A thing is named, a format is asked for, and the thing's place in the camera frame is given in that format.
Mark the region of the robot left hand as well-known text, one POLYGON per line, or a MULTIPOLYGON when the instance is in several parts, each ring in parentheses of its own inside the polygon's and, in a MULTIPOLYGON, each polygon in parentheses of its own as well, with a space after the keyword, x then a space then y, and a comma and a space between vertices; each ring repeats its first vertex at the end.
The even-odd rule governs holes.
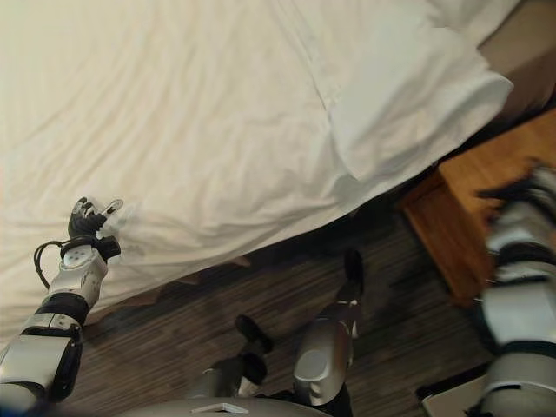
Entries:
POLYGON ((80 198, 70 213, 68 235, 70 239, 80 236, 95 236, 104 223, 123 206, 122 199, 115 199, 105 208, 98 210, 87 197, 80 198))

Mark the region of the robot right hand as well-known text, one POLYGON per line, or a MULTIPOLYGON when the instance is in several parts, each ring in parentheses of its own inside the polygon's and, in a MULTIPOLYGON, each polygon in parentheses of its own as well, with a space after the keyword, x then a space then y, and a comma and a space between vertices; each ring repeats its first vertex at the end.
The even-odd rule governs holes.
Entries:
POLYGON ((549 212, 555 212, 555 167, 537 163, 515 181, 476 192, 481 199, 493 199, 504 204, 526 202, 549 212))

